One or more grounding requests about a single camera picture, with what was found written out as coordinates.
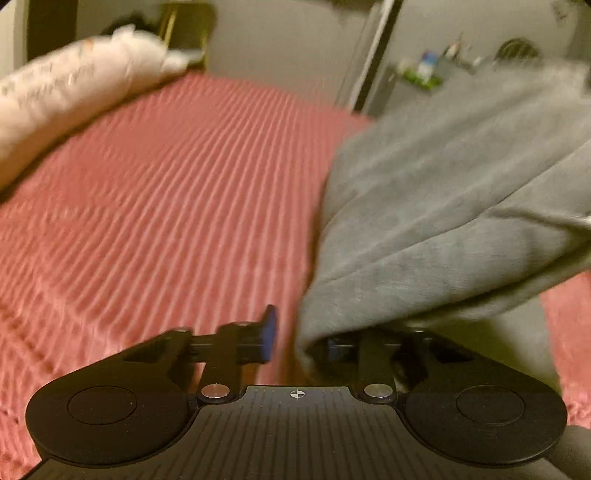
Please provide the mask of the gold leg side table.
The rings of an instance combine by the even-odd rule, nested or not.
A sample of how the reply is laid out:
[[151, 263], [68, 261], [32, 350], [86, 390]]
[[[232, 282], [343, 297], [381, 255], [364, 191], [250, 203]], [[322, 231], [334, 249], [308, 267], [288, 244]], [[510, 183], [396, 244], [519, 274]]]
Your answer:
[[171, 50], [188, 57], [188, 65], [208, 67], [208, 44], [216, 26], [217, 11], [209, 1], [164, 1], [157, 35]]

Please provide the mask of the round vanity mirror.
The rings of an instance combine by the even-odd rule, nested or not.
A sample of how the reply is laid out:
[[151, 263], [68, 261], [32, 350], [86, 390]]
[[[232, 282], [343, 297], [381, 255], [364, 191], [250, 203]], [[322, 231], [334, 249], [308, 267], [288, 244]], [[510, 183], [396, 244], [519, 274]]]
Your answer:
[[505, 41], [495, 54], [496, 62], [530, 61], [541, 59], [539, 47], [525, 37], [516, 37]]

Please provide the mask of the grey bedside cabinet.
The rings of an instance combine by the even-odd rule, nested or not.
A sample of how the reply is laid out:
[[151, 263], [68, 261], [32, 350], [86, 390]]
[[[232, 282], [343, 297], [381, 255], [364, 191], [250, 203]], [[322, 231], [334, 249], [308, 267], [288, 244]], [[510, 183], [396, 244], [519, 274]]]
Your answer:
[[389, 65], [379, 78], [363, 113], [374, 119], [392, 113], [403, 105], [431, 98], [435, 90], [426, 90], [401, 77], [394, 65]]

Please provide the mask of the white plush pillow toy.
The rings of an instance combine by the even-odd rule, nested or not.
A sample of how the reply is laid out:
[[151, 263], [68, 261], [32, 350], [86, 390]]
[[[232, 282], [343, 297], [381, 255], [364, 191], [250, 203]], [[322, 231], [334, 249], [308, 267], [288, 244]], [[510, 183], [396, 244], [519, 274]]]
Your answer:
[[57, 140], [127, 98], [183, 74], [188, 56], [123, 26], [73, 42], [1, 79], [1, 187]]

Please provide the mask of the grey sweatpants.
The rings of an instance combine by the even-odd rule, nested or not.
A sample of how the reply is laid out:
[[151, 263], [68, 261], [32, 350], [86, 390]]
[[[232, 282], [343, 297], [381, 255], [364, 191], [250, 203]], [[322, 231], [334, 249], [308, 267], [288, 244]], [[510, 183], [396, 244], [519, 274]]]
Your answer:
[[517, 308], [590, 266], [590, 68], [502, 63], [379, 119], [339, 150], [295, 354], [372, 327], [430, 329], [545, 377]]

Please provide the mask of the blue white bottle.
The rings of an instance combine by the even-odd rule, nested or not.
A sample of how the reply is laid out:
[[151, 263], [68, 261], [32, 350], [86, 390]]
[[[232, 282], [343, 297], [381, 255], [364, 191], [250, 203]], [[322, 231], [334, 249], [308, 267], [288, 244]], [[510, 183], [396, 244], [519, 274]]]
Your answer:
[[425, 51], [417, 65], [416, 75], [427, 82], [433, 76], [439, 61], [439, 54], [433, 51]]

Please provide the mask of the red ribbed bed blanket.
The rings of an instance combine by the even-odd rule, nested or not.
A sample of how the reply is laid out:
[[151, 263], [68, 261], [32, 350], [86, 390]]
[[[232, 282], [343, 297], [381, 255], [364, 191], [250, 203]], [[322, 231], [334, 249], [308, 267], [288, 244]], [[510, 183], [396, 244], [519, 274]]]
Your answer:
[[[61, 143], [1, 197], [5, 479], [573, 479], [565, 398], [430, 329], [434, 397], [304, 372], [332, 162], [377, 121], [189, 74]], [[200, 405], [193, 336], [277, 308], [269, 363]]]

